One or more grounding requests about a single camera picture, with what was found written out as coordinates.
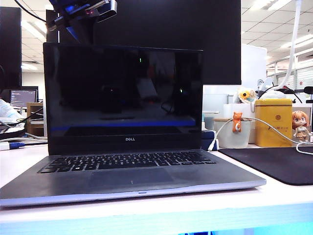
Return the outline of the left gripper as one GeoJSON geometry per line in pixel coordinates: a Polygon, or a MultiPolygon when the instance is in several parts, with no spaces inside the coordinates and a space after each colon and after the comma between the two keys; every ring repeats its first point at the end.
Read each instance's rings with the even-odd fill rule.
{"type": "Polygon", "coordinates": [[[108,0],[50,0],[56,13],[54,20],[47,20],[48,31],[65,25],[68,33],[79,43],[93,43],[94,19],[103,15],[109,7],[108,0]]]}

